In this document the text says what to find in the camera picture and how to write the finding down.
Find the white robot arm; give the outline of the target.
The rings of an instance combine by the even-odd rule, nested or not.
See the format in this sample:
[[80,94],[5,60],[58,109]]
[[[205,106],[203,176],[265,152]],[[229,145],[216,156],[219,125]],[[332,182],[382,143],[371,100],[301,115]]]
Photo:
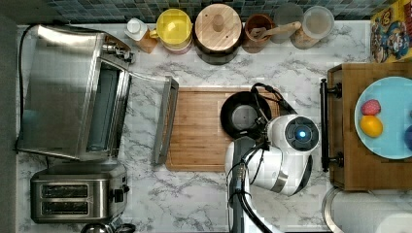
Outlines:
[[319,137],[312,119],[286,115],[268,122],[261,143],[244,136],[229,144],[224,163],[229,233],[283,233],[258,214],[250,187],[286,196],[299,192],[309,181]]

